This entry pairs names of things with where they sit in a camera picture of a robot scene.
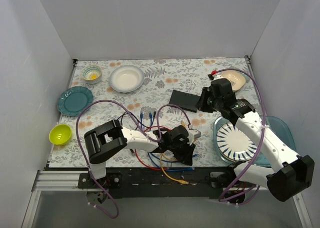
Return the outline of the black network switch box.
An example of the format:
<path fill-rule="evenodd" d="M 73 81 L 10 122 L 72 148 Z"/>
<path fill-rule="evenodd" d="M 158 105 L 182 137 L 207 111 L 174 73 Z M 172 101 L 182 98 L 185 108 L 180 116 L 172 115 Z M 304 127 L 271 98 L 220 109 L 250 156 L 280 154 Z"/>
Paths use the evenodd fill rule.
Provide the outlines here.
<path fill-rule="evenodd" d="M 200 96 L 198 95 L 173 90 L 169 100 L 169 104 L 176 105 L 183 110 L 196 113 L 198 110 L 196 108 L 196 104 L 199 99 Z"/>

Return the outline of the blue ethernet cable end port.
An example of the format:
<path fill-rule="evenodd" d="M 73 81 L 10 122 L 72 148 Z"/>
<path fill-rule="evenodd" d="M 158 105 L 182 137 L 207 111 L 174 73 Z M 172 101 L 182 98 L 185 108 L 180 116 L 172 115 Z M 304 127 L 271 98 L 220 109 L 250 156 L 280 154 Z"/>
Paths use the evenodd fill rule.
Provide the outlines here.
<path fill-rule="evenodd" d="M 147 126 L 143 123 L 143 119 L 144 119 L 144 114 L 143 112 L 140 113 L 140 121 L 139 121 L 139 129 L 140 131 L 146 135 L 147 132 L 153 132 L 154 134 L 156 134 L 157 136 L 160 135 L 160 127 L 158 125 L 154 126 L 154 122 L 155 122 L 155 118 L 156 118 L 156 111 L 151 113 L 149 112 L 148 115 L 149 115 L 149 119 L 150 119 L 150 126 Z"/>

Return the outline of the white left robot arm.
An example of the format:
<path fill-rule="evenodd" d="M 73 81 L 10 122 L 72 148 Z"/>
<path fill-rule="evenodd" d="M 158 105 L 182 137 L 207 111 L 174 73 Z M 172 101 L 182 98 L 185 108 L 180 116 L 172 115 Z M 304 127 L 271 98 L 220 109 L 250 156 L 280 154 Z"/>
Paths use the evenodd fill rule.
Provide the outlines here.
<path fill-rule="evenodd" d="M 91 174 L 89 182 L 95 188 L 106 184 L 106 161 L 122 149 L 144 150 L 149 153 L 171 151 L 178 162 L 191 166 L 195 140 L 201 136 L 196 129 L 179 125 L 169 131 L 151 131 L 142 133 L 120 125 L 111 120 L 84 135 Z"/>

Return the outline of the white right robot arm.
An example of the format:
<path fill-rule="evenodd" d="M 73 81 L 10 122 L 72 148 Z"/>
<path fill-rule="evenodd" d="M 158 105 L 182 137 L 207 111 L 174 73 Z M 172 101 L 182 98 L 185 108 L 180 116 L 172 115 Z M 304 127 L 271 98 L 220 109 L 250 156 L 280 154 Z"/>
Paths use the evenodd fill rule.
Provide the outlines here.
<path fill-rule="evenodd" d="M 227 166 L 227 172 L 216 177 L 221 183 L 226 177 L 228 186 L 218 200 L 226 202 L 225 194 L 231 187 L 251 183 L 254 187 L 267 188 L 279 201 L 285 202 L 311 186 L 315 162 L 309 156 L 301 156 L 288 147 L 265 125 L 265 116 L 259 116 L 245 99 L 237 99 L 231 83 L 225 79 L 213 80 L 204 87 L 196 108 L 201 112 L 219 112 L 242 131 L 257 147 L 248 162 L 238 161 Z M 253 164 L 259 153 L 268 159 L 270 168 Z"/>

